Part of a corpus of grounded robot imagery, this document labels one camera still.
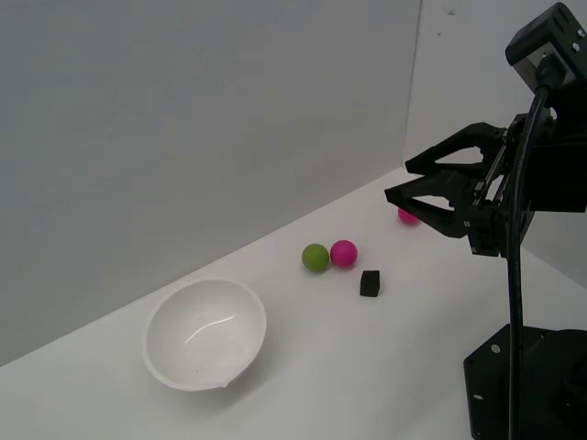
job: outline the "pink ball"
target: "pink ball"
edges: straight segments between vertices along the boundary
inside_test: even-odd
[[[402,220],[402,222],[404,222],[407,225],[414,226],[420,223],[420,220],[418,220],[417,217],[411,215],[410,213],[407,213],[402,208],[397,209],[397,215],[400,217],[400,220]]]
[[[357,247],[348,240],[337,241],[330,248],[330,260],[340,268],[349,268],[355,264],[358,255]]]

